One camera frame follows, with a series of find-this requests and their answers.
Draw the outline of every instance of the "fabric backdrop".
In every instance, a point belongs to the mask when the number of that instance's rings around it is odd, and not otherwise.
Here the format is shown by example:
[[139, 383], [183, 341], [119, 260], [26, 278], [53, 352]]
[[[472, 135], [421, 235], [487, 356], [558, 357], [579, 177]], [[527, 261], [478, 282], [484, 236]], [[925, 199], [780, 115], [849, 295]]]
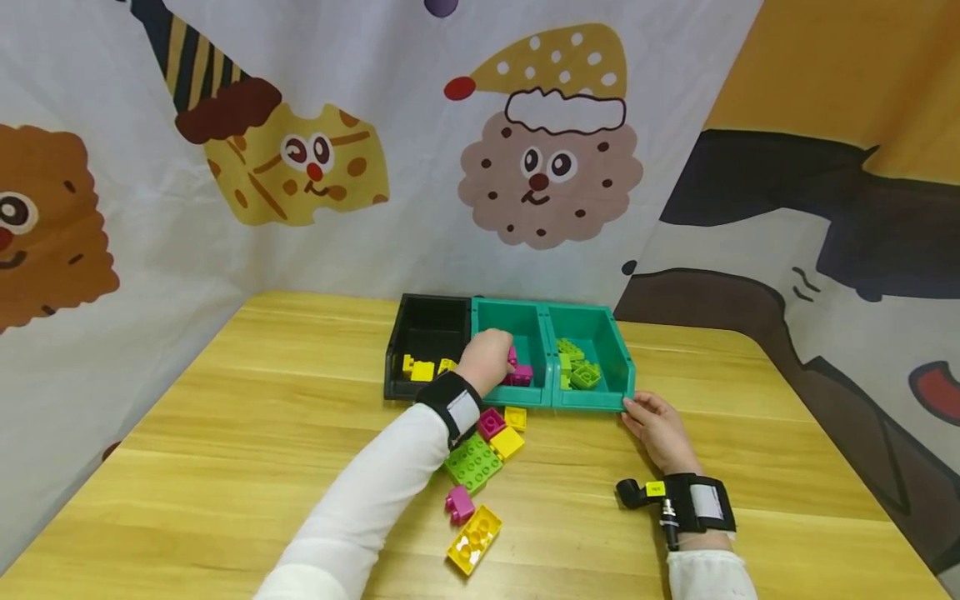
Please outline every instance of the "fabric backdrop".
[[758, 7], [0, 3], [0, 570], [250, 294], [614, 305]]
[[960, 5], [768, 2], [616, 308], [754, 338], [954, 597], [959, 156]]

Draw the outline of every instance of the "wooden table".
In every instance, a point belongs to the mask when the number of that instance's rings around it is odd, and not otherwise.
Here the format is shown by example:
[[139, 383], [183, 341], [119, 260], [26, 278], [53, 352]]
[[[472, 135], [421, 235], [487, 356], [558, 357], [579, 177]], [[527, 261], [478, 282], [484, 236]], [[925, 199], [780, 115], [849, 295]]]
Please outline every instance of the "wooden table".
[[[250, 597], [337, 473], [403, 408], [382, 399], [396, 304], [250, 300], [0, 579], [18, 600]], [[684, 414], [727, 484], [761, 598], [947, 598], [763, 352], [728, 331], [620, 324], [637, 388]], [[465, 582], [434, 477], [381, 555], [370, 598], [669, 597], [652, 478], [612, 415], [534, 412], [477, 499], [504, 520]]]

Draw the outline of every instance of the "black bin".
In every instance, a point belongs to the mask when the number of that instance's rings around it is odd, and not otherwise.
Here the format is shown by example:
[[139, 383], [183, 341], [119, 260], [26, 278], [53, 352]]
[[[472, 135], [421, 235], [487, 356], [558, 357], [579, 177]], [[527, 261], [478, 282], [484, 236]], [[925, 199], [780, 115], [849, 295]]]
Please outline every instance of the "black bin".
[[404, 294], [396, 312], [394, 332], [387, 346], [383, 397], [412, 400], [426, 383], [403, 376], [403, 355], [430, 361], [436, 369], [442, 358], [460, 362], [470, 341], [470, 298]]

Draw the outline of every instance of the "child's hand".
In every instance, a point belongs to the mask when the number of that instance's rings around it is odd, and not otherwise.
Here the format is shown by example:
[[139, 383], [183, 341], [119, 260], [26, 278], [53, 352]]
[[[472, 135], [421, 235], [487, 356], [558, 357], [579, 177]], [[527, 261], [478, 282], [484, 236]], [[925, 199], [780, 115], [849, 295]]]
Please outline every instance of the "child's hand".
[[499, 329], [487, 329], [476, 334], [460, 357], [454, 371], [473, 386], [480, 396], [486, 396], [503, 381], [514, 368], [507, 362], [514, 336]]
[[704, 470], [686, 436], [680, 413], [666, 400], [649, 392], [637, 392], [634, 400], [623, 398], [627, 412], [621, 413], [620, 418], [643, 443], [650, 460], [664, 475], [703, 475]]

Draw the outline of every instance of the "wrist strap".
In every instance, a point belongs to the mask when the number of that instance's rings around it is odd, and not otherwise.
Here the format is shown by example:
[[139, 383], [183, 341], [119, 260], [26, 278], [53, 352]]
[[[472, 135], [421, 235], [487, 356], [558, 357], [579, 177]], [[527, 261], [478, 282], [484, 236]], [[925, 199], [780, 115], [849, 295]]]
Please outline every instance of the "wrist strap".
[[666, 497], [677, 512], [680, 531], [704, 533], [707, 529], [736, 532], [736, 520], [723, 482], [694, 473], [663, 477]]
[[447, 446], [453, 449], [472, 435], [480, 419], [482, 400], [463, 377], [447, 371], [421, 388], [415, 402], [429, 406], [440, 416], [449, 432]]

